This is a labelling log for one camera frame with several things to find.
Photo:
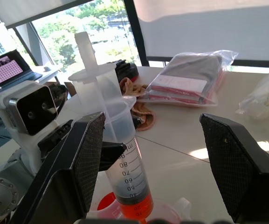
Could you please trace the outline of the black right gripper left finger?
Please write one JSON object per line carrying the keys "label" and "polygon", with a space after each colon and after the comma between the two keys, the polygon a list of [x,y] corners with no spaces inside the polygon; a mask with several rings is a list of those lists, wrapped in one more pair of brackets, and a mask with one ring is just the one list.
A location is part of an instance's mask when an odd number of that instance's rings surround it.
{"label": "black right gripper left finger", "polygon": [[12,224],[73,224],[89,212],[99,171],[105,114],[77,120],[43,162]]}

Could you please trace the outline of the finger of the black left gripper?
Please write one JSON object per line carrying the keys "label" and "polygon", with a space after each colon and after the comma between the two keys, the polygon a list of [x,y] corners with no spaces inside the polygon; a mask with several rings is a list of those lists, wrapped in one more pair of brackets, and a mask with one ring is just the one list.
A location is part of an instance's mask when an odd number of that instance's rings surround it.
{"label": "finger of the black left gripper", "polygon": [[126,150],[124,143],[102,142],[99,172],[108,170]]}
{"label": "finger of the black left gripper", "polygon": [[134,124],[136,131],[144,131],[145,130],[143,127],[144,122],[145,121],[143,119],[141,119],[140,117],[133,118],[133,124]]}

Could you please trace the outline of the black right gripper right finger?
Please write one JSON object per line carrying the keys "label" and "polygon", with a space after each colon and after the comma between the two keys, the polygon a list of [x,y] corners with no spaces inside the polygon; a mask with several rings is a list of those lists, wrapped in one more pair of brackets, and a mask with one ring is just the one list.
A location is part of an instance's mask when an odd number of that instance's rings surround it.
{"label": "black right gripper right finger", "polygon": [[241,124],[203,113],[211,170],[234,223],[269,224],[269,154]]}

